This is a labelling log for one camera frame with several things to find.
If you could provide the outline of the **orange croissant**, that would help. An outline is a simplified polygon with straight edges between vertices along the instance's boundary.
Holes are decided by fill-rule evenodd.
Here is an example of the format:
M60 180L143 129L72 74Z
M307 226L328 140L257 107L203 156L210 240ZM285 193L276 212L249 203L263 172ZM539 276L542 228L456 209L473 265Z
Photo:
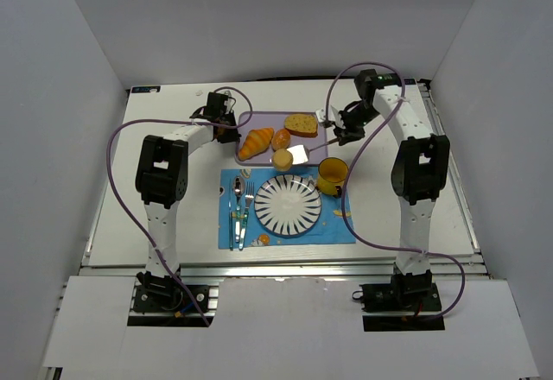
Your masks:
M250 130L238 151L238 159L246 161L265 152L274 136L274 129L270 127Z

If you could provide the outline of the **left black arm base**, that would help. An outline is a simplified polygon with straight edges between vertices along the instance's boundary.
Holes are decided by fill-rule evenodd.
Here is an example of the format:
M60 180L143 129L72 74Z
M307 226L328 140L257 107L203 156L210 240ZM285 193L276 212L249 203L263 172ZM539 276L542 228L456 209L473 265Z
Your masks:
M213 321L209 316L210 290L208 285L188 285L184 289L171 276L137 273L127 326L207 328Z

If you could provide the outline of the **left blue table label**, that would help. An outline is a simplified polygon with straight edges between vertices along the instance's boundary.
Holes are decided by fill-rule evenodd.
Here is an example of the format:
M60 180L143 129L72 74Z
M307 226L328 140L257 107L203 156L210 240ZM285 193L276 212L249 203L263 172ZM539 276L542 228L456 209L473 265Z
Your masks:
M140 85L140 86L133 86L130 89L130 92L133 94L158 93L160 90L161 90L161 87L159 85Z

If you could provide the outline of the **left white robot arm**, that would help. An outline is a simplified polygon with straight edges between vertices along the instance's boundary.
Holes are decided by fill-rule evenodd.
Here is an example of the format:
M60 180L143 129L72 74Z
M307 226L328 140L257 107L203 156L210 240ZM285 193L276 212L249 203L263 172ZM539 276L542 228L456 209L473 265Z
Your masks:
M135 184L152 238L145 271L154 277L170 278L180 269L176 219L188 187L188 157L209 142L235 143L239 139L233 101L228 92L210 92L207 104L191 116L190 125L143 139Z

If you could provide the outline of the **lilac plastic tray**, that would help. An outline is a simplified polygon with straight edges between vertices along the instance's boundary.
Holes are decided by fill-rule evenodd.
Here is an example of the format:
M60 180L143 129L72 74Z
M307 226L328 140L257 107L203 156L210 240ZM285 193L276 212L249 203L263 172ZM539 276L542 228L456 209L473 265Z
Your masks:
M258 130L262 128L272 128L274 132L284 128L284 120L287 116L293 115L293 111L254 111L252 112L251 119L248 123L238 129L240 134L240 140L236 146L236 154L234 156L236 162L243 166L253 167L271 167L271 158L274 153L272 146L269 147L258 155L253 156L250 159L240 161L238 158L238 152L242 148L244 141L251 130ZM301 137L292 136L290 147L296 145L304 145L307 149L311 149L309 160L307 164L314 166L319 164L328 155L326 147L314 149L319 145L327 142L327 132L321 126L318 127L317 137Z

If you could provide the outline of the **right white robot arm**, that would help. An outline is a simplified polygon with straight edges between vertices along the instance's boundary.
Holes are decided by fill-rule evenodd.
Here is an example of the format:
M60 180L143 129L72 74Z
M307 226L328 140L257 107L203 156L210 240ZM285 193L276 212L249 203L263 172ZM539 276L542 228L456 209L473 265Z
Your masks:
M430 291L429 230L432 212L446 185L450 142L437 135L416 114L404 94L404 81L395 73L361 71L353 80L359 100L337 111L328 106L329 122L340 146L365 137L365 126L382 117L398 150L391 169L391 186L400 204L400 242L391 278L399 296Z

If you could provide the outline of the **metal spatula with wooden handle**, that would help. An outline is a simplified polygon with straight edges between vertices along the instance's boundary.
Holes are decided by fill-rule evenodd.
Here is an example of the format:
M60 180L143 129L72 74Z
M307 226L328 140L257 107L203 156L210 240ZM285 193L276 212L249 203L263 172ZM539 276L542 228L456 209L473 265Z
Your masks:
M327 142L324 142L323 144L317 145L316 147L313 147L313 148L307 148L303 144L298 144L296 146L287 148L287 150L292 155L292 165L295 166L295 165L302 165L307 163L309 161L309 156L312 152L318 149L326 148L331 144L337 143L339 140L340 140L339 138L334 138Z

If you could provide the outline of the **round pale bun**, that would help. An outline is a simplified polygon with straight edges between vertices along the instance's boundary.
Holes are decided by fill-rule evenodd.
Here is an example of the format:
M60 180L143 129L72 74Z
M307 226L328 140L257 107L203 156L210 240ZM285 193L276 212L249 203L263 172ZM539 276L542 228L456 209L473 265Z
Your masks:
M275 170L285 172L293 165L293 155L287 149L278 149L274 152L271 162Z

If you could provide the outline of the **yellow enamel mug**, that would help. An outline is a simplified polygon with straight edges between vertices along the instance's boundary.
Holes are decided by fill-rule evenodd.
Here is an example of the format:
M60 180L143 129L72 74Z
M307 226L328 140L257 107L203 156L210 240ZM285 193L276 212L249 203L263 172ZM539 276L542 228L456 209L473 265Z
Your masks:
M339 158L328 157L318 166L316 187L330 197L340 198L348 174L347 164Z

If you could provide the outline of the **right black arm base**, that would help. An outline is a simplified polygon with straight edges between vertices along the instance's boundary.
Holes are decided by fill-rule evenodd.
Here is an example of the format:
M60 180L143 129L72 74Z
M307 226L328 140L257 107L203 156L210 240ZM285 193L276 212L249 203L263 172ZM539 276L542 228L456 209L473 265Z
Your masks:
M407 294L388 283L360 285L352 301L361 305L366 333L411 333L444 331L442 302L434 282L429 290Z

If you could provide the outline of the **toast bread slice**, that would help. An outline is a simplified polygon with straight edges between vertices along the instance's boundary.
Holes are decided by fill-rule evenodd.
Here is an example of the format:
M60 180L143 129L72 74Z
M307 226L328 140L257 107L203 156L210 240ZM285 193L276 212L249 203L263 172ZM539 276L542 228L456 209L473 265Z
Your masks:
M284 119L284 128L293 136L314 138L318 135L318 122L313 115L296 113Z

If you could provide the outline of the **blue printed placemat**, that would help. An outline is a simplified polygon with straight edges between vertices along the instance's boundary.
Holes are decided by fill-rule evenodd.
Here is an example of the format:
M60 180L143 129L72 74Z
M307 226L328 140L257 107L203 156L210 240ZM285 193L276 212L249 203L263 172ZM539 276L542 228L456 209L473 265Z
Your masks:
M286 173L278 172L273 168L254 168L254 169L223 169L220 175L219 187L219 241L218 247L221 250L229 250L228 241L228 192L229 182L237 175L244 178L245 191L241 196L241 225L245 209L245 193L246 183L253 181L255 183L255 195L260 186L270 179L281 174L293 174L305 177L312 181L316 187L317 167L295 167ZM254 212L254 200L251 203L250 213L248 218L247 230L245 234L245 247L264 247L270 245L297 245L297 244L353 244L355 238L347 229L353 225L349 203L342 202L341 199L336 199L321 193L318 190L321 201L322 211L316 225L308 232L299 237L280 237L266 231L258 222ZM232 196L232 216L233 230L235 226L235 204L236 198ZM345 211L341 210L342 206L346 207Z

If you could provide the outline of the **white plate with blue stripes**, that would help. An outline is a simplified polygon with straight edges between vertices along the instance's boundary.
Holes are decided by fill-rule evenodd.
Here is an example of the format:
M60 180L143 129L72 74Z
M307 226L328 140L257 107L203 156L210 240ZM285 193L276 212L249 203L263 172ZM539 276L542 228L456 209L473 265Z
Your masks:
M265 181L254 197L254 212L268 232L295 238L310 231L321 216L321 196L305 177L281 174Z

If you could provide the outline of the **small oval bread roll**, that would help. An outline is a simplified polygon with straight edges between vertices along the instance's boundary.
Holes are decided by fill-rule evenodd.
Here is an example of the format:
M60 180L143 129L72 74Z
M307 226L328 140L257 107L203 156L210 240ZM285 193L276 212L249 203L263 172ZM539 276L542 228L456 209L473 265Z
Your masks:
M275 132L271 140L271 147L274 151L287 149L291 142L291 134L287 129L280 129Z

